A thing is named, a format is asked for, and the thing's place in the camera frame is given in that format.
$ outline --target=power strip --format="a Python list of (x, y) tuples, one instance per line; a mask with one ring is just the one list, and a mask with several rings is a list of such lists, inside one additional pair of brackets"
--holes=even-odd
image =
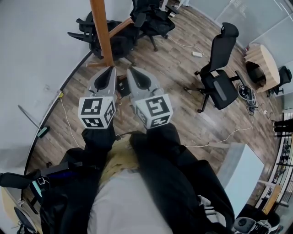
[(202, 58), (202, 53), (193, 51), (192, 56)]

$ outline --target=white marker cube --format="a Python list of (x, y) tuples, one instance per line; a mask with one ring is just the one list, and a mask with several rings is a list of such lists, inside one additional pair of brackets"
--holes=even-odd
[(134, 101), (133, 106), (147, 129), (169, 123), (173, 115), (168, 94)]
[(81, 97), (78, 117), (85, 128), (108, 128), (116, 112), (114, 97)]

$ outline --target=wood laminate flooring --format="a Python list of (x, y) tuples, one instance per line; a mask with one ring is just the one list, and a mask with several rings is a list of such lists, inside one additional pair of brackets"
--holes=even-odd
[[(182, 47), (175, 44), (170, 38), (164, 39), (160, 36), (155, 37), (159, 51), (154, 52), (149, 38), (145, 37), (138, 41), (131, 56), (135, 58), (137, 67), (153, 73), (165, 93), (169, 94), (174, 107), (172, 123), (179, 132), (182, 144), (202, 146), (208, 142), (225, 140), (236, 129), (249, 128), (253, 117), (248, 114), (246, 103), (240, 98), (223, 110), (214, 108), (212, 100), (209, 99), (206, 110), (201, 114), (197, 113), (196, 110), (201, 108), (204, 96), (199, 92), (189, 94), (183, 90), (183, 87), (203, 87), (200, 77), (196, 77), (194, 72), (209, 62), (212, 40), (219, 34), (220, 28), (190, 7), (183, 6), (179, 12), (180, 14), (172, 19), (176, 27), (169, 33), (170, 36), (181, 44), (200, 47), (204, 51), (203, 58), (191, 56), (192, 51), (197, 51), (196, 48)], [(91, 56), (86, 62), (89, 61), (98, 62), (99, 60)], [(84, 146), (81, 137), (84, 128), (77, 117), (78, 102), (79, 98), (84, 95), (87, 82), (100, 70), (100, 68), (87, 68), (86, 62), (73, 75), (64, 89), (65, 95), (62, 98), (73, 135), (81, 147)], [(124, 74), (128, 64), (117, 61), (116, 66), (118, 73)], [(245, 69), (243, 52), (237, 45), (224, 70), (229, 77), (235, 76), (235, 71), (239, 70), (245, 81), (255, 89), (255, 85), (248, 78)], [(267, 98), (266, 93), (259, 93), (256, 96), (259, 106), (263, 110), (267, 109), (268, 113), (272, 112), (271, 119), (281, 119), (281, 100), (275, 97)], [(128, 104), (129, 101), (124, 98), (123, 123), (119, 122), (119, 112), (114, 117), (116, 133), (133, 130), (145, 131)], [(49, 161), (54, 165), (58, 164), (68, 149), (77, 147), (71, 136), (61, 102), (53, 110), (47, 124), (51, 130), (44, 138), (37, 141), (29, 162), (28, 172), (35, 168), (44, 168), (45, 163)], [(235, 132), (226, 142), (248, 144), (265, 164), (261, 179), (269, 178), (277, 156), (279, 139), (274, 137), (272, 123), (263, 113), (255, 113), (251, 129)], [(227, 153), (226, 149), (212, 147), (189, 147), (189, 150), (198, 159), (208, 160), (215, 172), (218, 172)], [(258, 184), (249, 200), (250, 204), (255, 204), (262, 189), (263, 186)]]

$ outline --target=black jacket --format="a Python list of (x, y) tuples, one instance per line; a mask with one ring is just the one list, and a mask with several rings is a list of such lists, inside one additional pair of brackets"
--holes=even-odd
[[(89, 213), (115, 132), (110, 126), (105, 130), (86, 129), (82, 135), (85, 150), (70, 149), (62, 161), (82, 161), (98, 169), (87, 170), (62, 186), (42, 192), (44, 234), (87, 233)], [(174, 234), (231, 233), (234, 213), (222, 185), (206, 160), (198, 161), (180, 144), (174, 125), (169, 123), (146, 134), (132, 134), (130, 143), (154, 202)], [(211, 201), (215, 210), (225, 217), (226, 228), (209, 221), (197, 195)]]

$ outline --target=white shirt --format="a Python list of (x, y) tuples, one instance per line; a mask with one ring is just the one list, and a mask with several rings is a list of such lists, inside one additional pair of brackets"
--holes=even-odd
[(88, 234), (172, 234), (141, 175), (123, 170), (95, 198)]

